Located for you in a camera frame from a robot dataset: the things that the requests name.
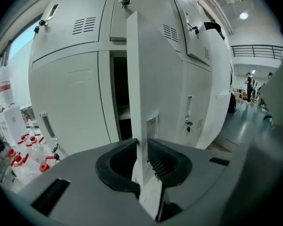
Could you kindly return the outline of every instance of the open locker door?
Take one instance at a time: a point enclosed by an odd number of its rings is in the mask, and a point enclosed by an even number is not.
[[[183,66],[164,35],[138,12],[127,19],[127,62],[132,135],[138,140],[138,175],[145,178],[147,138],[174,142]]]

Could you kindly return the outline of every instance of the ceiling light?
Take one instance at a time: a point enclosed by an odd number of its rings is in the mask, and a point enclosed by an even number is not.
[[[240,18],[241,18],[241,19],[247,19],[248,16],[249,16],[249,15],[248,15],[247,13],[241,13],[241,14],[240,14]]]

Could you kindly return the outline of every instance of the gray floor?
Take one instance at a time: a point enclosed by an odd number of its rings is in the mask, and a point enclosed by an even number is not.
[[[242,102],[237,103],[236,109],[234,114],[226,115],[219,134],[230,142],[238,146],[248,144],[260,131],[272,128],[271,122],[263,120],[266,112],[261,107]]]

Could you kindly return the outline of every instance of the railing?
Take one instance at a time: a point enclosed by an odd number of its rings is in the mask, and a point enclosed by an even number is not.
[[[276,45],[235,45],[231,46],[234,57],[264,57],[281,59],[283,47]]]

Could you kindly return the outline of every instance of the white shelf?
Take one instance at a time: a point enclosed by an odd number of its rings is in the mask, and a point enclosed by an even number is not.
[[[117,115],[118,115],[118,120],[126,120],[130,119],[130,106],[129,105],[124,105],[124,106],[119,106],[117,108]]]

